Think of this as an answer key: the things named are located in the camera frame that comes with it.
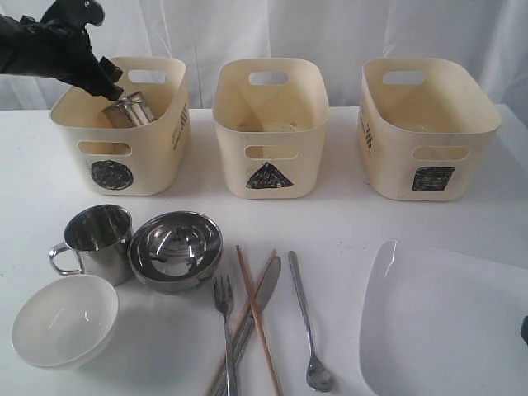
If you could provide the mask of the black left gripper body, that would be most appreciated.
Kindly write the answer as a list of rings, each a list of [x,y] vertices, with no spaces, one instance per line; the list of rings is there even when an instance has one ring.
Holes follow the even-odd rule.
[[[97,1],[55,1],[39,20],[22,16],[18,39],[18,73],[83,88],[83,77],[99,69],[86,25],[105,19]]]

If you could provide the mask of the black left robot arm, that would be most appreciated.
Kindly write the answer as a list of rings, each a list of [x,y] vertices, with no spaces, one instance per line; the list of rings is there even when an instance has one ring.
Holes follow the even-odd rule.
[[[97,1],[55,1],[39,20],[1,16],[1,73],[53,78],[94,97],[117,101],[123,71],[108,58],[92,52],[86,25],[105,19]]]

